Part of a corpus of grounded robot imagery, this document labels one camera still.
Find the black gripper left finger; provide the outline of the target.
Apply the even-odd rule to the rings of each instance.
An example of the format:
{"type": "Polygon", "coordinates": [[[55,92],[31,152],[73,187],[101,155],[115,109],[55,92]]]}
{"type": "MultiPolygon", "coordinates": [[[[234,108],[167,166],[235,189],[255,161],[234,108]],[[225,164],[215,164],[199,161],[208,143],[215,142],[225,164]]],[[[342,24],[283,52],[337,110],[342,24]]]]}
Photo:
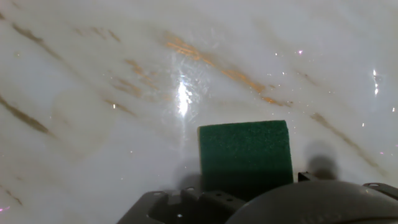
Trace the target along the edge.
{"type": "Polygon", "coordinates": [[[144,194],[118,224],[225,224],[246,202],[222,191],[202,192],[194,187],[178,194],[144,194]]]}

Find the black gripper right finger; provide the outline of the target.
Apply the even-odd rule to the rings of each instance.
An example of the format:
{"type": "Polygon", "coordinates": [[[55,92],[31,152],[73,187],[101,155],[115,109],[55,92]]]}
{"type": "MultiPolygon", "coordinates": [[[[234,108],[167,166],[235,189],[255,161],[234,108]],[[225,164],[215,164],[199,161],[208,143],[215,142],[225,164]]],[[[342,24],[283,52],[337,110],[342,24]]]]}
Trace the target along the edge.
{"type": "MultiPolygon", "coordinates": [[[[308,172],[299,172],[298,173],[298,182],[303,182],[303,181],[316,181],[319,180],[319,178],[315,177],[311,173],[308,172]]],[[[397,200],[398,194],[397,194],[397,188],[387,185],[387,184],[382,184],[382,183],[377,183],[377,182],[371,182],[371,183],[365,183],[363,186],[368,187],[370,189],[376,190],[384,195],[387,195],[388,197],[394,198],[397,200]]]]}

